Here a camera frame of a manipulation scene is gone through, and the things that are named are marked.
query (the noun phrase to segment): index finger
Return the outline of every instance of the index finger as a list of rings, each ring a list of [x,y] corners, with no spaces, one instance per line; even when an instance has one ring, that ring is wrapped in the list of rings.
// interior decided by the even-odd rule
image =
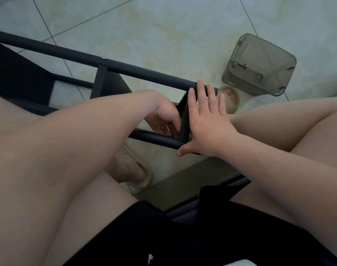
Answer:
[[[199,110],[197,101],[195,99],[195,91],[193,88],[190,88],[188,90],[188,112],[189,112],[189,118],[193,118],[195,116],[199,116]]]

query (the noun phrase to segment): slipper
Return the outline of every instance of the slipper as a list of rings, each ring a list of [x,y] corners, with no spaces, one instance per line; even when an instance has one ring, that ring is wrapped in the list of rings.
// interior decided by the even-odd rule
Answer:
[[[235,97],[234,103],[231,101],[229,96],[225,92],[223,92],[224,90],[230,90],[231,91],[231,93]],[[236,89],[234,89],[233,87],[230,87],[230,86],[221,87],[220,89],[218,89],[218,94],[216,95],[216,98],[218,99],[218,101],[219,101],[219,96],[220,96],[221,93],[224,93],[224,96],[225,96],[226,113],[227,114],[235,114],[237,109],[239,108],[239,105],[240,105],[240,96],[237,93]]]
[[[143,189],[150,186],[150,184],[153,182],[153,172],[150,170],[150,166],[144,160],[142,160],[137,154],[135,154],[135,152],[126,144],[123,144],[122,147],[118,150],[116,157],[122,154],[128,154],[133,159],[135,159],[135,161],[138,163],[140,168],[145,173],[144,180],[139,184],[133,184],[131,182],[127,182],[127,184],[137,189]]]

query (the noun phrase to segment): black shorts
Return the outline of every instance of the black shorts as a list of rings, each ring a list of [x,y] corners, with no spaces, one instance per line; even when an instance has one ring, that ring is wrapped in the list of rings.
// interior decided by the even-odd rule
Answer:
[[[337,265],[307,231],[230,202],[236,187],[201,189],[194,226],[171,221],[140,201],[105,227],[65,265]]]

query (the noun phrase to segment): plastic container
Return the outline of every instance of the plastic container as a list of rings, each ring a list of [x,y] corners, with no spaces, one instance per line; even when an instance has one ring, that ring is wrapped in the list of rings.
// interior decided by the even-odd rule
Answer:
[[[293,54],[252,34],[237,42],[223,82],[252,96],[284,93],[296,66]]]

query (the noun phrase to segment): person's left hand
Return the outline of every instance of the person's left hand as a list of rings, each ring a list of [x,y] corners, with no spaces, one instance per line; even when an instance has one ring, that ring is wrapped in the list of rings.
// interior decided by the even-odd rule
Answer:
[[[155,133],[179,136],[181,118],[175,104],[164,95],[160,95],[160,106],[148,114],[145,121]]]

